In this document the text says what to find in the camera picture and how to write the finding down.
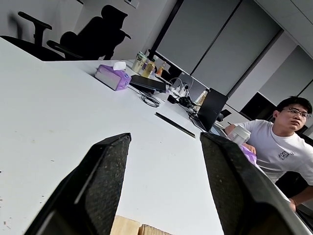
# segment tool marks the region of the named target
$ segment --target ceiling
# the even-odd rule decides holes
[[[255,0],[313,58],[313,0]]]

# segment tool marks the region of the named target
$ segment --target purple tissue box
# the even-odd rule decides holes
[[[113,67],[100,65],[95,77],[115,91],[127,88],[132,77],[123,70],[113,70]]]

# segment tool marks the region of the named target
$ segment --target man's arm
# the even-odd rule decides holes
[[[235,129],[235,127],[236,127],[236,126],[235,126],[234,124],[231,124],[231,125],[229,125],[228,127],[226,127],[226,128],[224,129],[224,131],[225,131],[225,133],[226,133],[227,135],[229,135],[229,133],[230,133],[233,129]],[[247,143],[244,143],[243,146],[246,147],[247,149],[249,149],[252,153],[256,154],[255,147],[253,147],[252,145],[249,145],[249,144],[247,144]]]
[[[303,202],[313,199],[313,186],[308,186],[298,195],[295,195],[291,198],[291,203],[294,203],[296,206],[300,205]]]

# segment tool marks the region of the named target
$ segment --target black laptop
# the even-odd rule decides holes
[[[166,93],[166,84],[139,75],[133,75],[130,85],[144,92]]]
[[[207,132],[211,130],[227,100],[228,97],[226,95],[219,93],[213,88],[207,89],[207,96],[198,112],[198,118]]]

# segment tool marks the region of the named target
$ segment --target cup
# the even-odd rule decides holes
[[[244,144],[250,138],[251,132],[243,128],[242,126],[236,126],[228,135],[229,139],[239,146]]]

